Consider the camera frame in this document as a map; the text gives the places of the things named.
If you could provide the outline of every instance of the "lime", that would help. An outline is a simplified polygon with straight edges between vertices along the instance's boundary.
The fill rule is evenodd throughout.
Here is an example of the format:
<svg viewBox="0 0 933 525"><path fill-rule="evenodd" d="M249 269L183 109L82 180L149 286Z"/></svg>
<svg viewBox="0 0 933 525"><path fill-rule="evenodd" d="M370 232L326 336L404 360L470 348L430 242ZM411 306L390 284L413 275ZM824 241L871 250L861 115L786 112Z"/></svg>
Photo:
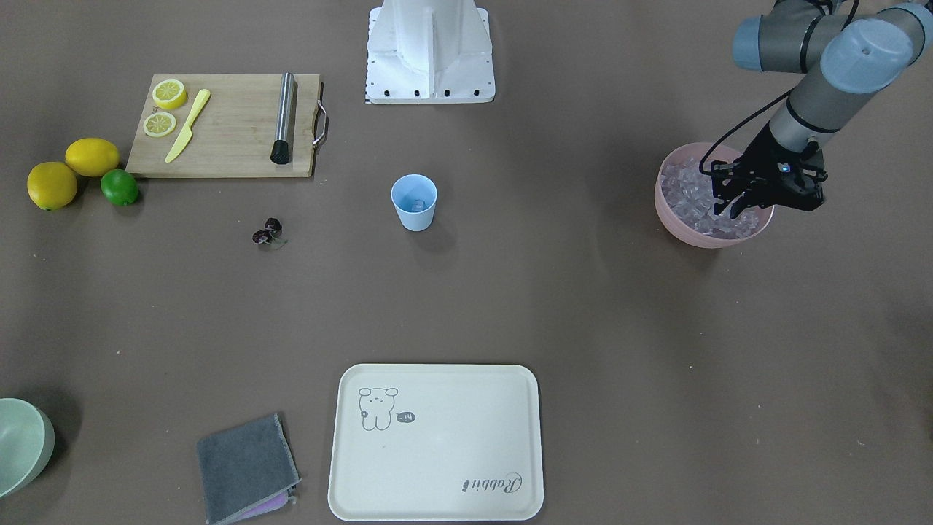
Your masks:
<svg viewBox="0 0 933 525"><path fill-rule="evenodd" d="M169 78L159 82L155 88L152 88L152 100L156 102L156 106L162 109L176 109L188 101L188 93L185 91L185 84L181 80Z"/></svg>
<svg viewBox="0 0 933 525"><path fill-rule="evenodd" d="M159 138L171 133L175 127L175 117L171 113L158 111L143 121L143 133Z"/></svg>
<svg viewBox="0 0 933 525"><path fill-rule="evenodd" d="M132 174L126 170L112 169L101 178L101 192L111 203L128 206L139 196L139 187Z"/></svg>
<svg viewBox="0 0 933 525"><path fill-rule="evenodd" d="M77 178L65 163L41 163L26 179L29 198L46 211L70 203L77 194Z"/></svg>
<svg viewBox="0 0 933 525"><path fill-rule="evenodd" d="M119 151L113 143L102 138L81 138L65 151L64 162L79 175L100 177L117 167Z"/></svg>

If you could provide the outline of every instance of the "folded towel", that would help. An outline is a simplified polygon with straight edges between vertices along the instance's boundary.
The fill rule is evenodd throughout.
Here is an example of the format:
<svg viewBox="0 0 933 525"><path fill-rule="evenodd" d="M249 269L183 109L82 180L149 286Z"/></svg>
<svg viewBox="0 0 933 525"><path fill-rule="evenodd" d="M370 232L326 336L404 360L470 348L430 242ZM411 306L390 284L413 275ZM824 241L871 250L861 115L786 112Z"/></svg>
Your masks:
<svg viewBox="0 0 933 525"><path fill-rule="evenodd" d="M209 525L226 525L285 505L300 477L277 414L198 442Z"/></svg>

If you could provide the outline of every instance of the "rectangular tray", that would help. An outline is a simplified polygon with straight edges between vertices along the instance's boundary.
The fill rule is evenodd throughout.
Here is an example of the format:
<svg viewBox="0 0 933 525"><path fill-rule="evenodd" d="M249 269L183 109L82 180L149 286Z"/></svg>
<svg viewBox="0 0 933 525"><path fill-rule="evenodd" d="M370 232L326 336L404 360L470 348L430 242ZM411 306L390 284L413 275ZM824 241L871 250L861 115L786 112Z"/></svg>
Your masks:
<svg viewBox="0 0 933 525"><path fill-rule="evenodd" d="M178 109L159 109L152 100L156 84L175 78L185 84L188 101ZM310 177L314 168L314 127L321 96L320 75L295 75L295 143L292 162L269 160L279 111L281 75L157 74L152 77L136 127L126 170L138 177ZM177 159L165 162L198 90L211 98L191 127L194 136ZM177 126L169 135L153 138L143 121L155 111L172 113Z"/></svg>
<svg viewBox="0 0 933 525"><path fill-rule="evenodd" d="M358 364L327 502L345 521L524 520L544 503L537 380L515 364Z"/></svg>

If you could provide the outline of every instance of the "mint green bowl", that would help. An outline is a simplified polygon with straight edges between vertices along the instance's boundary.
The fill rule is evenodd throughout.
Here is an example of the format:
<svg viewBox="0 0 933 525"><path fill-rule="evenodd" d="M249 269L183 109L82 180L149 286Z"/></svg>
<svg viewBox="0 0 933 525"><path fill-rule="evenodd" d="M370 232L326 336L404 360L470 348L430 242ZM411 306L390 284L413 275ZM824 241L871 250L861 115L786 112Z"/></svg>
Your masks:
<svg viewBox="0 0 933 525"><path fill-rule="evenodd" d="M35 479L53 448L55 431L48 416L21 399L0 399L0 498Z"/></svg>

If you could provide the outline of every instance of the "bear drawing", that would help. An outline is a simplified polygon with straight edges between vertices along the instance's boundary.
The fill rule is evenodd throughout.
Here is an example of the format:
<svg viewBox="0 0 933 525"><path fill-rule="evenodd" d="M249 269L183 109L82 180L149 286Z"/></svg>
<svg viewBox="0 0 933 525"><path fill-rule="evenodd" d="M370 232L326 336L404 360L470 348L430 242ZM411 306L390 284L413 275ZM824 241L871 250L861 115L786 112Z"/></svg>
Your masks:
<svg viewBox="0 0 933 525"><path fill-rule="evenodd" d="M363 417L363 428L384 431L392 422L392 409L396 406L398 389L360 389L359 415Z"/></svg>

